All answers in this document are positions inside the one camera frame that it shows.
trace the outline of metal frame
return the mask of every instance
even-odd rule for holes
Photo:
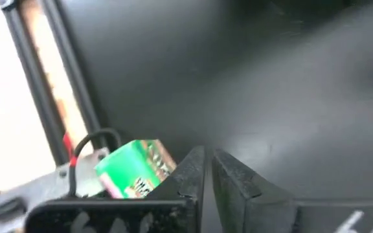
[[[78,195],[93,196],[104,191],[103,186],[97,178],[94,167],[102,157],[107,155],[109,155],[109,150],[103,148],[78,160],[76,167]],[[68,171],[69,164],[64,164],[50,174],[0,193],[0,206],[10,200],[20,198],[26,203],[27,209],[27,213],[25,214],[0,221],[0,232],[12,232],[15,229],[22,228],[25,218],[34,207],[45,201],[64,197],[69,191]]]
[[[101,128],[100,121],[92,103],[91,96],[89,95],[84,80],[84,72],[76,56],[75,49],[72,46],[70,35],[67,32],[67,27],[60,13],[58,3],[55,0],[37,1],[47,16],[60,56],[63,60],[65,72],[67,73],[74,97],[76,98],[76,102],[85,122],[87,132],[93,133]],[[105,145],[104,141],[93,142],[93,146],[96,149],[103,148]]]
[[[6,0],[0,1],[0,6],[21,60],[54,161],[57,166],[60,166],[69,161],[67,150],[63,144],[65,128],[30,33],[21,15],[20,3],[17,0]]]

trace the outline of black surface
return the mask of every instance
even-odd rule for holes
[[[17,53],[21,60],[54,161],[57,166],[60,166],[69,162],[69,156],[63,145],[65,128],[57,110],[54,97],[51,94],[49,84],[45,78],[41,62],[38,59],[37,52],[30,38],[29,31],[19,11],[18,3],[18,1],[14,1],[13,5],[4,7],[3,12],[12,39],[16,45]],[[1,58],[0,69],[7,69],[5,64],[9,62]]]
[[[219,146],[296,197],[373,198],[373,2],[303,2],[61,10],[103,126],[160,138],[178,161]]]
[[[311,206],[301,207],[299,213],[298,233],[336,232],[343,223],[352,219],[354,214],[359,214],[359,217],[352,223],[351,230],[373,232],[372,202],[345,201],[337,203],[337,206],[329,202],[315,203]]]

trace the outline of black wire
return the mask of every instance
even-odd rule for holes
[[[113,140],[117,143],[117,148],[122,146],[122,138],[114,129],[112,128],[104,128],[99,129],[94,133],[90,133],[86,135],[76,146],[74,149],[73,155],[78,158],[80,153],[82,152],[84,146],[91,140],[96,139],[100,136],[110,135],[113,137]],[[69,167],[69,197],[76,197],[76,189],[77,189],[77,181],[76,181],[76,166]]]

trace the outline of black plastic divider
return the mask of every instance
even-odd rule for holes
[[[98,115],[87,90],[83,70],[76,57],[57,2],[54,0],[38,0],[38,3],[47,16],[87,132],[95,132],[101,128]],[[95,148],[102,148],[105,146],[105,142],[94,141],[93,146]]]
[[[69,161],[63,145],[65,128],[56,103],[52,96],[45,73],[34,48],[30,33],[21,15],[21,1],[0,1],[0,6],[6,17],[6,22],[14,40],[19,59],[21,60],[28,86],[30,87],[38,115],[40,116],[50,149],[57,166]]]

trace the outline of dark gray wall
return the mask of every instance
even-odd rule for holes
[[[104,126],[178,159],[220,146],[299,197],[373,197],[373,3],[61,2]]]

